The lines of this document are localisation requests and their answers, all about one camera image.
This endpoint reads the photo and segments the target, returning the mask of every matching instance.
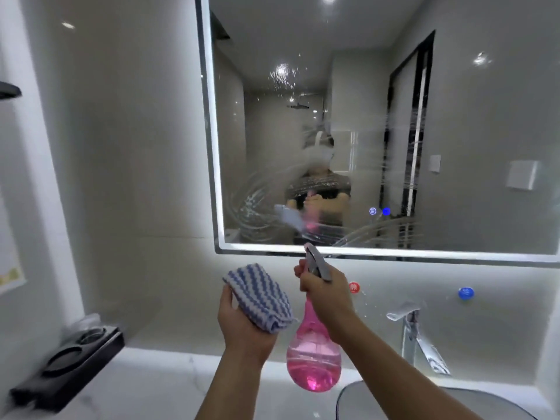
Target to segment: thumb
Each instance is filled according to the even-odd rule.
[[[322,279],[308,271],[301,273],[300,276],[300,290],[302,292],[312,292],[322,283]]]
[[[220,297],[220,311],[232,309],[233,292],[229,284],[224,284],[222,296]]]

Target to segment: ceiling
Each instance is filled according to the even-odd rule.
[[[276,91],[325,89],[332,54],[389,48],[424,0],[210,0],[230,40],[218,48],[246,89],[275,90],[270,73],[287,64]]]

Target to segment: pink spray bottle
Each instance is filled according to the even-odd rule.
[[[329,268],[317,248],[311,243],[306,243],[304,247],[308,271],[331,282]],[[288,346],[287,367],[299,387],[311,392],[326,392],[340,379],[340,347],[330,339],[311,303],[307,298],[304,319]]]

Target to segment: faucet handle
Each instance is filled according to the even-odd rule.
[[[406,317],[408,314],[414,311],[419,311],[420,305],[415,302],[405,302],[394,312],[388,312],[387,318],[392,321],[399,321],[400,319]]]

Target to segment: black door frame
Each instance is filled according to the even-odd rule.
[[[426,81],[424,83],[424,94],[423,96],[423,104],[422,104],[422,112],[418,112],[417,114],[422,115],[421,122],[420,122],[420,133],[418,137],[418,149],[416,153],[416,170],[419,171],[420,169],[420,161],[422,157],[422,142],[424,140],[424,122],[426,120],[426,110],[428,107],[428,93],[430,89],[430,78],[432,75],[432,62],[433,62],[433,42],[436,36],[436,31],[433,31],[424,41],[422,41],[418,46],[410,53],[406,59],[391,73],[389,78],[389,90],[387,94],[387,117],[385,121],[385,137],[383,140],[383,165],[382,165],[382,181],[381,181],[381,189],[379,192],[379,206],[384,208],[384,201],[385,201],[385,173],[387,168],[387,150],[388,150],[388,143],[391,139],[391,129],[389,126],[389,117],[391,113],[391,104],[393,101],[394,96],[394,83],[396,77],[400,74],[400,72],[404,69],[404,67],[412,60],[414,55],[417,56],[416,60],[416,74],[414,77],[414,90],[413,90],[413,97],[412,97],[412,111],[410,113],[410,124],[414,124],[414,126],[410,127],[410,133],[408,135],[408,152],[407,152],[407,166],[404,175],[404,183],[410,182],[410,178],[412,176],[412,161],[413,161],[413,153],[414,153],[414,141],[416,140],[416,121],[417,116],[415,112],[418,112],[418,106],[420,105],[420,90],[422,84],[422,72],[424,68],[426,68]],[[403,191],[403,201],[401,204],[400,213],[398,213],[397,217],[405,217],[407,216],[407,209],[409,204],[409,188],[407,185],[404,186],[402,189]],[[414,216],[414,208],[416,206],[416,189],[412,190],[412,209],[410,211],[410,216]]]

